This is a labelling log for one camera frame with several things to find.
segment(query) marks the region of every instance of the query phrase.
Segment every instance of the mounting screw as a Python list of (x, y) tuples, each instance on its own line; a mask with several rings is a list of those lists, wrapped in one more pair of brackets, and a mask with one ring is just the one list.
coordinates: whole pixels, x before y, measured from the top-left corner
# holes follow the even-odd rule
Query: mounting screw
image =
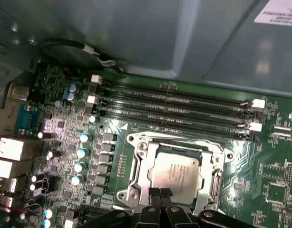
[(148, 148), (147, 143), (146, 143), (146, 142), (140, 142), (140, 143), (138, 144), (138, 148), (139, 148), (140, 150), (142, 150), (142, 151), (147, 150), (147, 148)]
[(176, 208), (176, 207), (172, 207), (171, 208), (171, 211), (173, 211), (173, 212), (177, 212), (177, 211), (179, 211), (180, 209), (179, 208)]
[(124, 216), (125, 216), (125, 213), (124, 213), (124, 212), (121, 212), (121, 213), (118, 213), (118, 214), (117, 214), (117, 217), (118, 217), (118, 218), (121, 218), (121, 217), (124, 217)]
[(211, 218), (211, 217), (213, 217), (214, 215), (213, 215), (211, 212), (205, 212), (205, 213), (204, 213), (204, 216), (205, 216), (205, 217), (208, 217), (208, 218)]

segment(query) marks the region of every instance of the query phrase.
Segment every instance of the integrated circuit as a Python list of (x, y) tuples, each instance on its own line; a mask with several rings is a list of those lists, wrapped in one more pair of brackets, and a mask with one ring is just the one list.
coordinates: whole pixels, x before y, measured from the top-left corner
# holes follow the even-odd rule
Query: integrated circuit
[(102, 151), (112, 152), (114, 150), (115, 145), (110, 143), (103, 143), (101, 146)]
[(285, 186), (269, 183), (265, 198), (267, 202), (283, 204), (285, 201), (285, 197)]
[(61, 212), (61, 213), (66, 213), (66, 211), (67, 211), (67, 207), (64, 206), (64, 205), (61, 205), (61, 206), (59, 207), (58, 211)]
[(62, 129), (65, 126), (65, 122), (64, 121), (58, 121), (57, 123), (57, 128)]
[(84, 102), (78, 102), (76, 105), (77, 108), (85, 108), (85, 103)]
[(56, 172), (57, 171), (57, 166), (56, 165), (52, 165), (51, 166), (51, 172)]
[(111, 165), (99, 164), (97, 167), (97, 171), (101, 173), (108, 173), (111, 170)]
[(96, 184), (106, 184), (109, 180), (109, 177), (107, 176), (104, 176), (104, 175), (100, 175), (98, 174), (96, 177), (95, 177), (95, 183)]
[(65, 190), (64, 191), (64, 198), (65, 199), (70, 199), (71, 198), (71, 196), (72, 196), (72, 192), (71, 191), (68, 191), (68, 190)]
[(68, 146), (68, 150), (69, 151), (72, 151), (72, 152), (74, 152), (75, 151), (75, 149), (76, 149), (76, 145), (75, 144), (69, 144), (69, 146)]
[(94, 194), (97, 194), (97, 195), (104, 195), (107, 191), (107, 187), (106, 186), (100, 186), (100, 185), (96, 185), (94, 186), (94, 189), (93, 189), (93, 193)]
[(112, 158), (113, 158), (113, 156), (111, 154), (108, 154), (108, 153), (101, 153), (99, 155), (100, 162), (111, 162)]
[(116, 139), (117, 139), (117, 135), (116, 134), (104, 133), (103, 140), (115, 141)]

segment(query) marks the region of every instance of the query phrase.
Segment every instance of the wire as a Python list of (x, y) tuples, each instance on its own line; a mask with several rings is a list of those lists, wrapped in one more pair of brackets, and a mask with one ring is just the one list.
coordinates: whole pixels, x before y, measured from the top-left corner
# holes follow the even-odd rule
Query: wire
[(68, 46), (68, 47), (81, 49), (91, 55), (95, 55), (97, 60), (100, 62), (102, 66), (112, 67), (112, 69), (115, 70), (118, 74), (124, 72), (122, 68), (117, 67), (116, 61), (112, 60), (110, 57), (95, 51), (93, 47), (90, 47), (87, 44), (83, 44), (83, 43), (80, 43), (74, 40), (69, 40), (69, 39), (50, 39), (39, 45), (39, 51), (41, 55), (44, 58), (48, 59), (49, 61), (60, 63), (60, 61), (53, 58), (52, 56), (47, 55), (44, 52), (44, 49), (48, 47), (52, 47), (52, 46)]
[[(35, 211), (31, 210), (30, 207), (32, 207), (32, 206), (38, 206), (41, 209), (41, 212), (35, 212)], [(42, 213), (43, 213), (43, 207), (38, 203), (33, 203), (30, 205), (27, 205), (24, 207), (24, 209), (27, 209), (28, 211), (32, 212), (35, 215), (42, 215)]]

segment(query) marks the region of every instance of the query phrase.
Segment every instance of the white connector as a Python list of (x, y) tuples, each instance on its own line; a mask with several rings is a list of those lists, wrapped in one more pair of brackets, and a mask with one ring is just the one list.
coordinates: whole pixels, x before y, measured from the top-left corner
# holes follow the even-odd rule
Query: white connector
[(64, 228), (73, 228), (73, 221), (71, 220), (66, 220)]
[(252, 107), (253, 108), (264, 108), (265, 100), (254, 99), (252, 100)]
[(255, 122), (250, 123), (249, 130), (254, 131), (254, 132), (261, 132), (262, 123), (255, 123)]
[(98, 104), (98, 97), (89, 95), (87, 98), (87, 103), (97, 105)]
[(92, 75), (91, 77), (91, 82), (96, 83), (96, 84), (102, 84), (103, 83), (103, 78), (99, 75)]

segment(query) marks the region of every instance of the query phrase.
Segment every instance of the label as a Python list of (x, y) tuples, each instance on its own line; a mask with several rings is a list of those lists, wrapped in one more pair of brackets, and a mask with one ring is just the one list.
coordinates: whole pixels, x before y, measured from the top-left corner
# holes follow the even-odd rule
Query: label
[(292, 0), (270, 0), (254, 22), (292, 26)]

